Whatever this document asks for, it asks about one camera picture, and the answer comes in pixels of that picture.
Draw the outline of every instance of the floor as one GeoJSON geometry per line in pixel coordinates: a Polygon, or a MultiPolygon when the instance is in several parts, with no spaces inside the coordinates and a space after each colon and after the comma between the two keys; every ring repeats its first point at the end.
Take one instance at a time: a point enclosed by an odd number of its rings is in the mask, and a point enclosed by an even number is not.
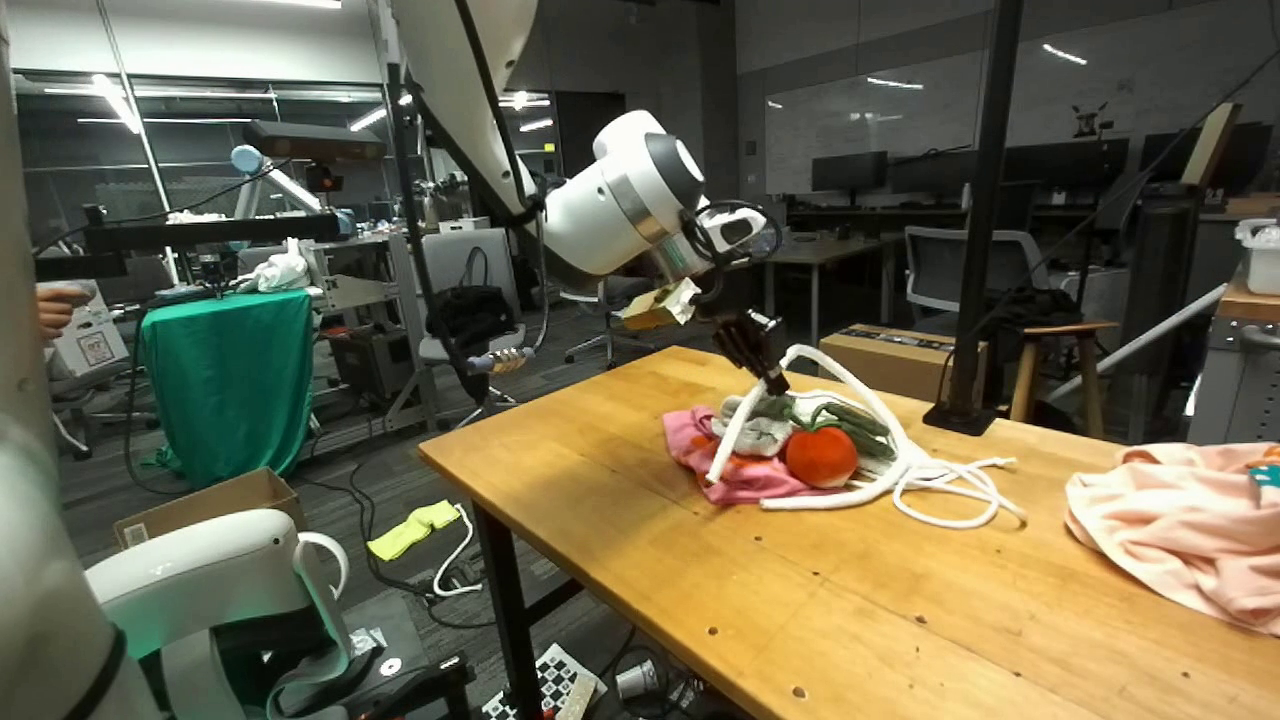
{"type": "MultiPolygon", "coordinates": [[[[564,360],[564,348],[580,343],[602,328],[597,317],[583,309],[553,309],[548,333],[540,350],[527,367],[519,367],[508,388],[518,400],[534,400],[543,391],[555,391],[564,384],[577,384],[594,373],[602,373],[610,360],[605,350],[583,350],[573,364],[564,360]]],[[[646,348],[625,348],[622,360],[634,360],[655,343],[699,343],[711,348],[707,325],[682,328],[677,336],[647,336],[646,348]]],[[[455,599],[430,599],[430,578],[444,563],[451,549],[462,549],[463,526],[451,522],[447,531],[435,531],[422,549],[412,549],[398,563],[379,563],[371,573],[371,558],[366,552],[369,537],[379,537],[386,526],[401,522],[412,509],[435,502],[435,500],[462,500],[451,484],[431,477],[417,444],[431,431],[444,431],[451,416],[467,410],[463,391],[455,388],[451,373],[435,373],[439,391],[439,424],[417,424],[410,431],[391,435],[369,435],[366,444],[347,450],[321,450],[306,457],[298,471],[288,471],[288,484],[298,486],[306,502],[306,522],[314,531],[328,531],[346,543],[353,556],[353,582],[339,599],[347,629],[378,629],[389,639],[389,655],[401,659],[401,670],[379,678],[371,676],[366,690],[398,686],[412,676],[412,666],[430,666],[444,655],[463,655],[463,665],[477,670],[467,683],[467,702],[480,714],[480,702],[493,700],[505,686],[499,666],[499,642],[493,630],[493,609],[487,591],[455,595],[455,599]]],[[[66,521],[71,526],[71,539],[84,556],[84,563],[108,556],[116,549],[111,522],[120,517],[131,517],[150,502],[168,500],[164,492],[177,492],[164,471],[150,462],[159,448],[159,431],[150,424],[138,424],[130,431],[131,438],[131,471],[123,468],[123,431],[120,424],[98,424],[88,431],[93,457],[66,450],[66,521]]],[[[525,589],[527,595],[540,595],[543,589],[555,589],[564,577],[553,558],[519,543],[525,558],[525,589]]],[[[486,578],[486,558],[477,543],[467,543],[447,573],[451,582],[477,582],[486,578]]],[[[682,670],[655,642],[635,637],[634,622],[625,622],[602,595],[580,591],[562,611],[553,611],[543,622],[538,622],[538,650],[562,642],[573,650],[583,666],[612,678],[622,666],[634,666],[642,659],[655,659],[664,670],[672,670],[664,683],[682,694],[647,694],[635,702],[622,702],[615,690],[594,702],[594,714],[742,714],[711,690],[699,686],[689,670],[682,670]]],[[[430,702],[412,714],[444,714],[444,702],[430,702]]]]}

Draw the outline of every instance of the white container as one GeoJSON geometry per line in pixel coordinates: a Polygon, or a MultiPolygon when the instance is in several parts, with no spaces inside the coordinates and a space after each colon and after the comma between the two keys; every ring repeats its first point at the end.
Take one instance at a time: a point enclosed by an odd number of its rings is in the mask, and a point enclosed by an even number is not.
{"type": "Polygon", "coordinates": [[[1247,247],[1243,286],[1261,294],[1280,294],[1280,226],[1277,218],[1242,218],[1235,241],[1247,247]]]}

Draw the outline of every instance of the fabric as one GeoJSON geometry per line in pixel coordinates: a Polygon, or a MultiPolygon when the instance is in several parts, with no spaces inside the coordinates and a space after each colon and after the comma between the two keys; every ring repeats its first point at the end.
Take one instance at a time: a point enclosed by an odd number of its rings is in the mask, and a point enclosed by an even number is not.
{"type": "MultiPolygon", "coordinates": [[[[664,435],[672,459],[686,462],[698,480],[706,480],[722,444],[711,435],[711,408],[664,410],[664,435]]],[[[706,484],[706,492],[711,502],[758,502],[767,494],[801,494],[808,492],[808,484],[801,484],[777,457],[727,457],[722,484],[706,484]]]]}
{"type": "Polygon", "coordinates": [[[1273,444],[1146,444],[1070,480],[1070,531],[1152,591],[1280,637],[1280,502],[1253,480],[1273,444]]]}
{"type": "Polygon", "coordinates": [[[288,471],[314,424],[310,291],[154,309],[140,360],[184,484],[288,471]]]}

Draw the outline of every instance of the person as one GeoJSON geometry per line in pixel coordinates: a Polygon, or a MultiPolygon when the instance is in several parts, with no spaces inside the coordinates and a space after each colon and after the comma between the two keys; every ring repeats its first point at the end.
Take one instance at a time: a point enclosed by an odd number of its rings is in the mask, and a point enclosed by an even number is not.
{"type": "Polygon", "coordinates": [[[38,283],[38,328],[51,343],[98,291],[88,283],[38,283]]]}

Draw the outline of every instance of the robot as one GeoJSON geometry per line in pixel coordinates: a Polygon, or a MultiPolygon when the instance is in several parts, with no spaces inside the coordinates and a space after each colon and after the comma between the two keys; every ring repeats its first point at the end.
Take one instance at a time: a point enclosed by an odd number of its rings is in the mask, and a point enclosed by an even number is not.
{"type": "MultiPolygon", "coordinates": [[[[0,0],[0,94],[7,94],[7,34],[0,0]]],[[[406,54],[422,111],[451,145],[505,224],[538,226],[543,247],[587,274],[653,253],[667,274],[655,309],[698,312],[693,274],[732,265],[763,226],[761,211],[706,204],[689,149],[647,111],[622,115],[597,139],[597,163],[538,197],[498,115],[498,87],[519,54],[538,0],[391,0],[386,45],[406,54]]],[[[159,714],[123,637],[84,578],[61,522],[51,410],[32,328],[32,260],[13,111],[0,111],[0,714],[159,714]]]]}

